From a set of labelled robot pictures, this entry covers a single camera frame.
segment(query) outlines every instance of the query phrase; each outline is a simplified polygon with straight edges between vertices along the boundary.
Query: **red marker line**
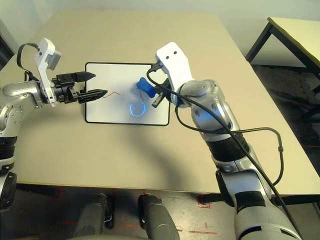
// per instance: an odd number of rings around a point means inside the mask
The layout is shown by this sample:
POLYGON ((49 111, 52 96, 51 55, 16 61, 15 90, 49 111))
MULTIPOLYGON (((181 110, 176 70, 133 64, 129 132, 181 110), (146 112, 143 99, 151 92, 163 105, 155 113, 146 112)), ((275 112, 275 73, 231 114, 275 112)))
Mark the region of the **red marker line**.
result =
POLYGON ((218 234, 215 231, 189 231, 192 234, 218 234))
POLYGON ((103 99, 106 99, 107 97, 111 96, 112 94, 118 94, 118 95, 120 95, 120 93, 118 93, 118 92, 116 92, 116 91, 113 91, 113 92, 110 93, 109 95, 104 96, 103 99))

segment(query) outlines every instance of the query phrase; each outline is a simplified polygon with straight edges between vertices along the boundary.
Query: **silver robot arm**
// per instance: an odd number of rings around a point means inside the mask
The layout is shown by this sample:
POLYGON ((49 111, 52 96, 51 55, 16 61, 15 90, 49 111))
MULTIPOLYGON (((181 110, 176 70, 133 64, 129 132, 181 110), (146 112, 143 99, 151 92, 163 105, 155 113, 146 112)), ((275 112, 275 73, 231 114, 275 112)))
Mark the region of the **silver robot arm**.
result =
MULTIPOLYGON (((219 84, 214 80, 193 80, 188 59, 176 43, 170 42, 160 48, 156 59, 155 68, 161 68, 168 75, 172 91, 213 111, 231 131, 240 129, 219 84)), ((173 94, 170 100, 175 105, 179 101, 173 94)), ((192 119, 199 129, 223 130, 221 124, 199 106, 184 100, 179 107, 191 108, 192 119)), ((235 208, 236 239, 300 240, 288 217, 270 201, 270 186, 234 139, 229 134, 201 133, 201 136, 217 167, 216 178, 221 194, 225 202, 235 208)), ((259 164, 253 148, 243 135, 236 133, 236 136, 259 164)))
POLYGON ((44 104, 55 107, 58 102, 80 104, 104 96, 107 91, 95 89, 77 92, 75 82, 84 82, 95 75, 90 72, 75 72, 57 75, 50 81, 46 70, 53 70, 61 56, 53 43, 43 38, 41 42, 29 44, 36 47, 34 56, 40 79, 11 83, 3 87, 0 106, 0 210, 7 209, 14 200, 17 175, 10 170, 15 164, 15 144, 24 118, 44 104))

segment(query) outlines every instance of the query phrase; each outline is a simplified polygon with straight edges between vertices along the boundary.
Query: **beige tabletop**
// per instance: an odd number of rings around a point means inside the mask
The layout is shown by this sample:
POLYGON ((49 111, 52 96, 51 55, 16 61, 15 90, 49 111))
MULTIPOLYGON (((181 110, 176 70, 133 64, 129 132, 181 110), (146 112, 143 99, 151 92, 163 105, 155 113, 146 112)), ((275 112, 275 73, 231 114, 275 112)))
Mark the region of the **beige tabletop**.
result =
POLYGON ((320 68, 320 21, 268 17, 282 34, 320 68))
MULTIPOLYGON (((86 62, 153 63, 168 42, 187 55, 193 77, 222 87, 242 129, 277 129, 284 146, 281 194, 320 194, 320 179, 296 137, 218 18, 206 13, 62 11, 32 40, 46 37, 63 56, 54 74, 83 71, 86 62)), ((22 61, 33 72, 34 49, 22 61)), ((15 57, 1 85, 23 81, 15 57)), ((189 109, 181 117, 192 124, 189 109)), ((272 181, 280 168, 271 132, 246 134, 272 181)), ((168 126, 86 123, 84 105, 60 103, 35 110, 16 145, 18 182, 218 193, 216 167, 201 136, 181 126, 173 107, 168 126)))

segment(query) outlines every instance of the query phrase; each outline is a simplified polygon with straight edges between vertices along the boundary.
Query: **white wall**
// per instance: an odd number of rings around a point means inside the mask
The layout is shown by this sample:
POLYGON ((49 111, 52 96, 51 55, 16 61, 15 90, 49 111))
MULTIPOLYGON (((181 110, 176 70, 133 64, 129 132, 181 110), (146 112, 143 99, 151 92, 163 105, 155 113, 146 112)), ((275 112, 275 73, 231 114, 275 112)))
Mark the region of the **white wall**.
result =
MULTIPOLYGON (((19 45, 63 9, 213 12, 244 55, 269 16, 320 21, 320 0, 1 0, 0 5, 1 19, 19 45)), ((255 62, 300 65, 276 39, 267 42, 255 62)))
POLYGON ((17 51, 56 11, 54 0, 0 0, 1 34, 17 51))

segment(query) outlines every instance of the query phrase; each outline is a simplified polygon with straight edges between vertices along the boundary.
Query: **table leg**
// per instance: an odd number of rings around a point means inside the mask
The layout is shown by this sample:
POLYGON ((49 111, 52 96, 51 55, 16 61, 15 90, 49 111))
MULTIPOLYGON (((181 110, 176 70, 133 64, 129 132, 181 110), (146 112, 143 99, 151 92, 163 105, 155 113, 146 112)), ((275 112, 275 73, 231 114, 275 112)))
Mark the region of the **table leg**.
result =
POLYGON ((45 195, 53 199, 56 199, 60 195, 60 191, 58 189, 56 189, 55 187, 46 186, 46 185, 17 183, 16 189, 22 190, 25 192, 45 195))
POLYGON ((314 108, 312 108, 311 110, 307 111, 306 113, 304 113, 301 116, 302 120, 307 120, 309 118, 311 118, 313 115, 320 113, 320 105, 315 106, 314 108))
POLYGON ((255 43, 253 44, 253 46, 251 47, 251 49, 249 50, 249 52, 245 56, 245 59, 249 63, 252 62, 252 60, 258 54, 258 52, 260 51, 262 46, 266 43, 266 41, 270 37, 270 35, 271 35, 271 32, 270 32, 271 27, 272 27, 272 24, 270 22, 268 22, 268 24, 265 26, 265 28, 263 29, 262 33, 258 37, 258 39, 255 41, 255 43))
POLYGON ((220 193, 209 193, 197 196, 197 200, 200 204, 205 205, 208 203, 223 202, 225 199, 220 193))

